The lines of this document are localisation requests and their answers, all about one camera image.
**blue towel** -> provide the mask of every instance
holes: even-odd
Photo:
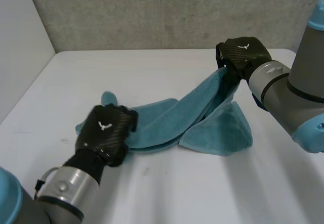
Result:
[[[250,126],[237,102],[226,101],[205,120],[189,128],[179,145],[192,150],[229,156],[252,146]]]
[[[217,70],[180,101],[167,99],[132,108],[138,112],[139,122],[137,131],[132,133],[127,141],[130,150],[134,153],[155,152],[169,148],[180,141],[182,146],[193,150],[217,155],[229,155],[230,153],[251,146],[252,136],[249,125],[240,124],[242,121],[246,122],[243,114],[234,115],[236,111],[231,111],[231,107],[220,110],[223,105],[232,105],[231,100],[237,89],[236,86],[220,87],[220,82],[225,72],[226,68]],[[109,103],[117,104],[117,100],[113,93],[105,92],[102,96],[101,104],[107,105]],[[230,114],[240,120],[236,121],[236,125],[234,123],[228,124],[227,131],[223,132],[222,135],[218,136],[214,132],[208,132],[208,130],[201,131],[204,135],[209,134],[211,139],[209,136],[202,136],[199,133],[199,127],[195,127],[196,125],[200,125],[199,122],[204,117],[205,119],[201,123],[213,124],[215,122],[219,124],[219,117],[225,120],[223,124],[226,125],[227,120],[232,120],[231,117],[215,117],[216,115],[224,116],[226,114]],[[79,133],[81,128],[82,123],[77,125],[77,133]],[[217,126],[215,128],[217,129],[216,132],[220,132],[221,128]],[[228,135],[228,139],[233,139],[233,135],[237,135],[235,138],[236,142],[225,140],[226,135]],[[230,144],[233,147],[217,147],[213,146],[213,142],[219,146]]]

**white table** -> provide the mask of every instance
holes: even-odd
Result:
[[[291,66],[295,54],[270,50]],[[29,194],[74,150],[74,127],[112,91],[120,104],[181,99],[217,69],[214,50],[80,51],[57,54],[0,125],[0,165]],[[182,147],[105,168],[84,223],[324,223],[324,155],[308,154],[242,82],[235,100],[254,143],[230,157]]]

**teal joint cap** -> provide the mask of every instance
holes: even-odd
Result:
[[[15,176],[0,167],[0,223],[12,224],[22,204],[22,187]]]
[[[324,31],[324,0],[318,0],[307,25],[312,29]]]

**metal cylinder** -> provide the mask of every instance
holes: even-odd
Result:
[[[306,27],[289,74],[292,87],[324,102],[324,31]]]
[[[63,166],[44,187],[38,201],[60,206],[82,221],[98,191],[99,184],[88,173]],[[55,220],[57,217],[50,215],[50,218]]]

